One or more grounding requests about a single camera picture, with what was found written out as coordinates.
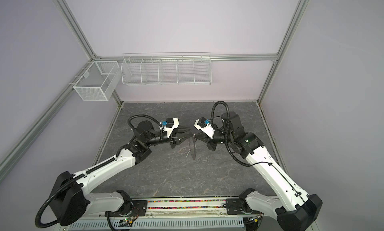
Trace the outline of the metal ring disc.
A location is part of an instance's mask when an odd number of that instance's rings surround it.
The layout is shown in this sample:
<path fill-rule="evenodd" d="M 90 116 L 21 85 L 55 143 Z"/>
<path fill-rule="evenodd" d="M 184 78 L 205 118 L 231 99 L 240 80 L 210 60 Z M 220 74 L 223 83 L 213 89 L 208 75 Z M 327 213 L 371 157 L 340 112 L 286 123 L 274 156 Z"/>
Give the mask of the metal ring disc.
<path fill-rule="evenodd" d="M 196 139 L 194 137 L 189 138 L 189 154 L 191 155 L 192 159 L 196 159 Z"/>

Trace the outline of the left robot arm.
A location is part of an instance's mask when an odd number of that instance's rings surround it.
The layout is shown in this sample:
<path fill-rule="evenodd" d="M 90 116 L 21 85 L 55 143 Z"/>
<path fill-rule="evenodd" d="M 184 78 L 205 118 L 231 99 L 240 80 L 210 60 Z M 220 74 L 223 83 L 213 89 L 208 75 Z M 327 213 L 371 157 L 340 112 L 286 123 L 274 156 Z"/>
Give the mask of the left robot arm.
<path fill-rule="evenodd" d="M 168 143 L 171 148 L 193 137 L 191 128 L 179 124 L 177 118 L 158 121 L 138 114 L 127 123 L 134 135 L 115 155 L 85 170 L 70 174 L 63 172 L 57 177 L 48 199 L 42 204 L 35 218 L 37 228 L 44 229 L 56 224 L 69 226 L 84 215 L 105 213 L 126 217 L 133 212 L 132 198 L 123 190 L 108 194 L 93 194 L 99 185 L 144 161 L 151 154 L 151 146 Z"/>

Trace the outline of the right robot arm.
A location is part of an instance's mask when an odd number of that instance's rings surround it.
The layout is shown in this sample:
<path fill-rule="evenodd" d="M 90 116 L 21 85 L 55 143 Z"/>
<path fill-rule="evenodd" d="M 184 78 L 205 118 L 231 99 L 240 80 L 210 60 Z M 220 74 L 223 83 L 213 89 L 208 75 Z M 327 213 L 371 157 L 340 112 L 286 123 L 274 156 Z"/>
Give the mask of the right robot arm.
<path fill-rule="evenodd" d="M 323 202 L 316 194 L 308 194 L 272 158 L 264 143 L 246 132 L 238 114 L 230 111 L 224 101 L 216 102 L 210 118 L 201 117 L 194 123 L 199 130 L 196 138 L 214 151 L 225 145 L 230 156 L 240 165 L 254 168 L 275 192 L 268 197 L 254 189 L 239 195 L 240 212 L 253 211 L 275 219 L 284 231 L 305 231 L 316 221 Z"/>

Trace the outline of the white mesh box basket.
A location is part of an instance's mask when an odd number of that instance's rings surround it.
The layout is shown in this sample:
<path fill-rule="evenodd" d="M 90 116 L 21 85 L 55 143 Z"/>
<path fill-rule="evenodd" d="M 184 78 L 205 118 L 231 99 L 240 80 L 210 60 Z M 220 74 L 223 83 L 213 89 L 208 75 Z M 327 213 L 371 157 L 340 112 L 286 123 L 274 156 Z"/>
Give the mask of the white mesh box basket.
<path fill-rule="evenodd" d="M 74 84 L 83 101 L 109 101 L 122 73 L 117 61 L 93 61 Z"/>

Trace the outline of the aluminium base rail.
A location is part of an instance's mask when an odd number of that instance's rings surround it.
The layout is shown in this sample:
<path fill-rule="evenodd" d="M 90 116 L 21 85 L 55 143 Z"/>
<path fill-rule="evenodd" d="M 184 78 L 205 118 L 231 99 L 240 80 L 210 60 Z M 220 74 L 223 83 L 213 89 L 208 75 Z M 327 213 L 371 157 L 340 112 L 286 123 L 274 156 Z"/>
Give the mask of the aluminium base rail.
<path fill-rule="evenodd" d="M 201 210 L 225 209 L 226 199 L 186 199 L 186 200 L 160 200 L 148 201 L 148 210 Z M 85 213 L 100 213 L 104 211 L 115 212 L 123 206 L 130 210 L 132 198 L 123 190 L 107 194 L 65 194 L 54 198 L 50 208 L 60 223 L 72 224 Z"/>

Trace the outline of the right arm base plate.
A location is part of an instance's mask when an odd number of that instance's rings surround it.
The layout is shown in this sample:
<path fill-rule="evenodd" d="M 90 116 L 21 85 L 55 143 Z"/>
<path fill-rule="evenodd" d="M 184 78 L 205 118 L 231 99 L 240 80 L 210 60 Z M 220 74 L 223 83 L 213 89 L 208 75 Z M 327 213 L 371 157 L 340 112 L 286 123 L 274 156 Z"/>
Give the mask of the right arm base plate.
<path fill-rule="evenodd" d="M 261 212 L 252 210 L 243 199 L 226 199 L 223 207 L 228 215 L 260 215 Z"/>

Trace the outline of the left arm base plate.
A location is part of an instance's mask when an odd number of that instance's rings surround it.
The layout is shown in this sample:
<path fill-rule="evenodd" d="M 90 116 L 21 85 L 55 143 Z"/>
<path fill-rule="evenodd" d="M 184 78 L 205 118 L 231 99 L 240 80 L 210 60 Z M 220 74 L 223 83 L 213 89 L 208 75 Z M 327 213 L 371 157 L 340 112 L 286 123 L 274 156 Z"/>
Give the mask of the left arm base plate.
<path fill-rule="evenodd" d="M 123 204 L 117 211 L 110 212 L 110 217 L 143 217 L 146 215 L 147 206 L 147 200 L 133 200 L 130 210 L 127 205 Z"/>

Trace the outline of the aluminium frame profiles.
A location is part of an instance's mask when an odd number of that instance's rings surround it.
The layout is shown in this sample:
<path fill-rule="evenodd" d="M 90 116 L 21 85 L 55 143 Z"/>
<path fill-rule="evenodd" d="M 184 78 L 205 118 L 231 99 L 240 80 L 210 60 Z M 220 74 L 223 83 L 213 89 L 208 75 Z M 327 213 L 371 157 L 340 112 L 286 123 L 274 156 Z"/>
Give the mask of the aluminium frame profiles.
<path fill-rule="evenodd" d="M 115 62 L 125 62 L 128 57 L 124 55 L 123 57 L 98 57 L 90 48 L 89 43 L 87 42 L 85 35 L 80 29 L 80 26 L 76 22 L 73 14 L 71 13 L 65 0 L 52 0 L 56 5 L 58 11 L 62 14 L 64 20 L 67 22 L 69 28 L 74 33 L 75 37 L 78 39 L 80 45 L 85 49 L 86 54 L 89 56 L 90 60 L 84 65 L 84 67 L 78 72 L 70 84 L 56 97 L 56 99 L 48 106 L 48 108 L 38 117 L 38 119 L 23 133 L 21 138 L 16 142 L 16 144 L 9 150 L 9 152 L 2 157 L 1 159 L 1 180 L 3 181 L 24 156 L 27 150 L 32 146 L 32 144 L 37 140 L 40 134 L 60 111 L 60 109 L 65 105 L 68 99 L 71 97 L 75 91 L 75 83 L 81 79 L 81 76 L 85 74 L 86 70 L 97 62 L 102 61 L 115 61 Z M 258 104 L 261 104 L 269 85 L 271 84 L 272 78 L 278 69 L 280 61 L 282 61 L 285 52 L 288 49 L 289 43 L 293 38 L 293 35 L 299 26 L 299 23 L 304 15 L 304 12 L 310 3 L 311 0 L 299 0 L 296 7 L 294 16 L 290 22 L 288 30 L 283 38 L 283 42 L 279 48 L 279 51 L 276 54 L 228 54 L 228 55 L 212 55 L 212 54 L 190 54 L 190 55 L 147 55 L 144 56 L 144 59 L 149 60 L 159 60 L 161 62 L 165 61 L 176 61 L 181 63 L 183 61 L 193 61 L 193 60 L 209 60 L 211 62 L 224 62 L 224 61 L 272 61 L 272 67 L 269 71 L 267 79 L 263 85 L 259 98 L 257 100 Z"/>

